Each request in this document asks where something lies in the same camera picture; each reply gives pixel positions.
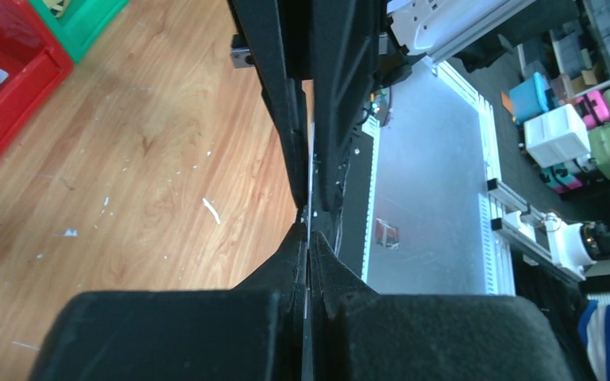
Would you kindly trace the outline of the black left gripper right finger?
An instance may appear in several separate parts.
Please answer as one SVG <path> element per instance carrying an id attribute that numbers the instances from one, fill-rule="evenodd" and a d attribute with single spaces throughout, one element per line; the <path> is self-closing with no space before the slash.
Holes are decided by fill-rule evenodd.
<path id="1" fill-rule="evenodd" d="M 317 380 L 569 380 L 549 322 L 525 298 L 378 294 L 311 235 Z"/>

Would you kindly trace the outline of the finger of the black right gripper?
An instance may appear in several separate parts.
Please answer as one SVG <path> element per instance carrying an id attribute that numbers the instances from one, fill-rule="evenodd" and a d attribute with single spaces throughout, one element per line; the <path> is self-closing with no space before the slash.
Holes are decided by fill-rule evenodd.
<path id="1" fill-rule="evenodd" d="M 278 1 L 229 1 L 240 40 L 246 43 L 284 156 L 295 206 L 307 204 L 306 101 L 302 82 L 288 74 L 283 17 Z"/>
<path id="2" fill-rule="evenodd" d="M 338 166 L 374 84 L 383 1 L 312 2 L 316 187 L 322 209 L 336 202 Z"/>

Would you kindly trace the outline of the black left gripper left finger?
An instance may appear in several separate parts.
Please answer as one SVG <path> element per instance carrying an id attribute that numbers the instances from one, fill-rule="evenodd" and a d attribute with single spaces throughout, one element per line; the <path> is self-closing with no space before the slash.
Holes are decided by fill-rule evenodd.
<path id="1" fill-rule="evenodd" d="M 307 228 L 229 290 L 88 291 L 60 311 L 32 380 L 298 380 Z"/>

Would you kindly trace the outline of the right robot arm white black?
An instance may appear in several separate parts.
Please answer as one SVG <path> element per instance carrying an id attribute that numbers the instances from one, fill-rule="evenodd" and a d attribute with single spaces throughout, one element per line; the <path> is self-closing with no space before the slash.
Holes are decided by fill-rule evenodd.
<path id="1" fill-rule="evenodd" d="M 231 1 L 235 67 L 253 67 L 298 208 L 339 207 L 334 180 L 370 93 L 442 62 L 525 1 Z"/>

